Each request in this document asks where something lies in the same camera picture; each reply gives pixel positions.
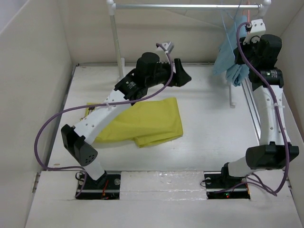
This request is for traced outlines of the blue wire clothes hanger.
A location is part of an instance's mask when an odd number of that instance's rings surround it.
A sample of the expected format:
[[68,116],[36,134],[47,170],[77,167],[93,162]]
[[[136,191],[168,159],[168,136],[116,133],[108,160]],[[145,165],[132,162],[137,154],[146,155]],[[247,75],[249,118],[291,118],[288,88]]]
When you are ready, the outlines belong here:
[[[224,14],[233,20],[232,25],[228,26],[225,21]],[[225,31],[225,39],[222,44],[219,46],[219,51],[225,54],[232,59],[235,58],[234,49],[237,47],[237,39],[236,39],[236,15],[231,16],[226,10],[220,11],[220,16],[222,20],[222,25]]]

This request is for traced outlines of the yellow-green trousers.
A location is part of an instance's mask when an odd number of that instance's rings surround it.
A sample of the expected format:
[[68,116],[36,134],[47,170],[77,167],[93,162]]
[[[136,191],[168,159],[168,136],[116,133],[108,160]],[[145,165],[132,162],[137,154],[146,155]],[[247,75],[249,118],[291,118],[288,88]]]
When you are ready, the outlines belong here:
[[133,140],[140,148],[183,136],[175,97],[95,108],[75,124],[75,132],[88,144]]

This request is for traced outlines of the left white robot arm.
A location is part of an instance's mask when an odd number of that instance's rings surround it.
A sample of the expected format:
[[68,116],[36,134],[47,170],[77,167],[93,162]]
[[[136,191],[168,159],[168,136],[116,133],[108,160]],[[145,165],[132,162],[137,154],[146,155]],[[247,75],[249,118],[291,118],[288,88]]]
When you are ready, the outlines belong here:
[[65,149],[85,169],[93,187],[100,189],[107,181],[107,172],[92,146],[97,135],[120,113],[146,96],[149,88],[159,84],[181,87],[190,81],[179,58],[173,63],[161,62],[157,54],[145,52],[137,60],[136,67],[114,86],[101,107],[74,126],[65,124],[61,128]]

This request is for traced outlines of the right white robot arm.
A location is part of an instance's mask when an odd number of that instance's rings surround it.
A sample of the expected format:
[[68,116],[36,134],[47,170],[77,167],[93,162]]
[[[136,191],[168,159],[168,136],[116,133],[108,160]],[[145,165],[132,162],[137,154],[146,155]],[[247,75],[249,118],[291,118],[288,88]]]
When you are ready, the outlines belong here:
[[256,171],[279,170],[299,155],[298,146],[293,146],[285,129],[283,114],[283,73],[275,67],[282,48],[280,37],[262,35],[257,42],[238,39],[234,50],[235,62],[239,65],[250,63],[249,81],[260,118],[259,145],[250,147],[245,157],[226,163],[219,176],[225,187],[241,181]]

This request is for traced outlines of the pink clothes hanger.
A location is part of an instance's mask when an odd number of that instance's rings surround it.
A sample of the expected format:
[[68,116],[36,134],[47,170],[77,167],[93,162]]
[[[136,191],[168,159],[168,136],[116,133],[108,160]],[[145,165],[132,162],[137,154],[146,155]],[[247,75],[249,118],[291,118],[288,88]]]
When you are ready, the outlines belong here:
[[[249,0],[246,0],[246,5],[250,5]],[[250,23],[251,22],[251,20],[250,20],[250,10],[249,9],[244,10],[243,15],[245,15],[247,17],[247,22]]]

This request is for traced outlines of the light blue hanging garment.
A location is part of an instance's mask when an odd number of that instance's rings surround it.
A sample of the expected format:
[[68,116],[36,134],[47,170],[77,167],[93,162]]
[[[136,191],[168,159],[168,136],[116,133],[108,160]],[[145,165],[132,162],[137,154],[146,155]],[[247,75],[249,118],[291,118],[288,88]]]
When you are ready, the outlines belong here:
[[213,67],[213,75],[220,75],[226,72],[226,80],[233,86],[241,86],[242,81],[249,74],[248,66],[235,64],[235,56],[233,54],[233,51],[237,48],[237,28],[243,22],[247,22],[246,15],[236,17],[230,29],[227,30],[226,26],[224,26],[226,38],[219,46],[218,56]]

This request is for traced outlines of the white clothes rack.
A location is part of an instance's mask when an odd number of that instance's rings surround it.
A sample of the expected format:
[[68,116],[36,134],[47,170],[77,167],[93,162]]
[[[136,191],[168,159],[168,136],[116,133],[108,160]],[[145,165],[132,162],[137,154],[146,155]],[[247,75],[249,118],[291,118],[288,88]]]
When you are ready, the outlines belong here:
[[163,10],[257,10],[259,17],[264,17],[267,10],[271,5],[270,0],[263,1],[262,4],[247,4],[243,5],[239,3],[238,5],[232,4],[117,4],[112,0],[106,2],[108,13],[110,17],[111,29],[114,40],[115,55],[118,64],[119,79],[122,79],[124,76],[124,59],[121,56],[119,38],[117,34],[117,27],[115,21],[115,11],[116,10],[134,10],[134,9],[163,9]]

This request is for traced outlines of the white foam block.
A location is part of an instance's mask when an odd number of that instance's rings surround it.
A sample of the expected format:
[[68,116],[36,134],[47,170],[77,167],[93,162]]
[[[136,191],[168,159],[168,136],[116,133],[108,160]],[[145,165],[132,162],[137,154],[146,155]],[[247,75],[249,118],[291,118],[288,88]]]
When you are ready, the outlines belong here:
[[202,171],[123,171],[120,200],[206,200]]

